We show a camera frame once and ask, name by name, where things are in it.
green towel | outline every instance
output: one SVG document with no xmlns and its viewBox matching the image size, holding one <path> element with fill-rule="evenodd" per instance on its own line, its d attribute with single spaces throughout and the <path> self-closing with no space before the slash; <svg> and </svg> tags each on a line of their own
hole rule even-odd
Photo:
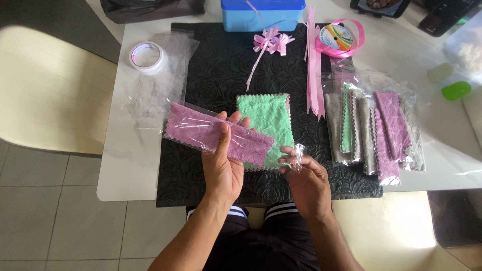
<svg viewBox="0 0 482 271">
<path fill-rule="evenodd" d="M 341 116 L 341 151 L 351 153 L 351 103 L 350 103 L 350 84 L 344 83 L 345 92 L 343 93 L 343 116 Z"/>
<path fill-rule="evenodd" d="M 240 95 L 237 103 L 242 116 L 251 118 L 249 128 L 254 127 L 258 133 L 275 139 L 273 147 L 266 155 L 263 167 L 244 163 L 244 169 L 278 169 L 283 165 L 278 163 L 278 158 L 285 155 L 280 151 L 280 147 L 295 145 L 291 131 L 289 94 Z"/>
</svg>

purple towel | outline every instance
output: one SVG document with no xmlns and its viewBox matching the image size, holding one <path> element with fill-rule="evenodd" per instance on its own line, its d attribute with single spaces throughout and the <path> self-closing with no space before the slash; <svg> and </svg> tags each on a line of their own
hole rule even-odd
<svg viewBox="0 0 482 271">
<path fill-rule="evenodd" d="M 376 159 L 378 163 L 378 180 L 380 185 L 400 185 L 398 162 L 394 161 L 388 152 L 383 123 L 378 109 L 373 109 L 372 118 L 375 122 Z"/>
<path fill-rule="evenodd" d="M 404 161 L 407 154 L 404 150 L 412 145 L 407 125 L 400 110 L 400 101 L 395 92 L 375 92 L 378 108 L 387 132 L 388 148 L 395 161 Z"/>
<path fill-rule="evenodd" d="M 221 124 L 231 126 L 228 156 L 262 166 L 274 138 L 222 121 L 178 103 L 171 104 L 165 136 L 201 149 L 216 151 Z"/>
</svg>

black bag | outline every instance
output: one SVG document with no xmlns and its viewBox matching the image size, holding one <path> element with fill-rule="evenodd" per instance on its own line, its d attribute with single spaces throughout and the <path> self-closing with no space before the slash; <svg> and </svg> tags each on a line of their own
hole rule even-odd
<svg viewBox="0 0 482 271">
<path fill-rule="evenodd" d="M 107 18 L 117 24 L 138 23 L 204 13 L 205 0 L 100 0 Z"/>
</svg>

person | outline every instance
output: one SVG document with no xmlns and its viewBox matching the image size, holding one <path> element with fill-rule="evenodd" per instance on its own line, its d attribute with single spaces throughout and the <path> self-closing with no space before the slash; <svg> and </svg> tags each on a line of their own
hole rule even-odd
<svg viewBox="0 0 482 271">
<path fill-rule="evenodd" d="M 218 115 L 226 119 L 226 112 Z M 239 123 L 241 113 L 233 113 Z M 251 120 L 240 125 L 248 128 Z M 252 230 L 248 211 L 233 205 L 243 185 L 243 163 L 227 156 L 231 128 L 221 125 L 214 153 L 202 152 L 206 192 L 196 208 L 187 208 L 187 221 L 164 248 L 149 271 L 200 270 L 321 270 L 362 271 L 353 257 L 331 209 L 328 175 L 310 156 L 299 172 L 283 166 L 294 203 L 266 209 L 260 230 Z M 290 153 L 291 147 L 281 151 Z M 279 162 L 289 163 L 283 156 Z"/>
</svg>

black shorts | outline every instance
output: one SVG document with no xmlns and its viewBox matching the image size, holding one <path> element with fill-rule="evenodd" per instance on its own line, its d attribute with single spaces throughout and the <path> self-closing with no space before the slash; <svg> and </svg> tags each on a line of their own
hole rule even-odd
<svg viewBox="0 0 482 271">
<path fill-rule="evenodd" d="M 186 207 L 187 219 L 195 207 Z M 233 205 L 204 265 L 204 271 L 319 271 L 306 221 L 294 203 L 265 211 L 261 229 L 248 224 L 248 210 Z"/>
</svg>

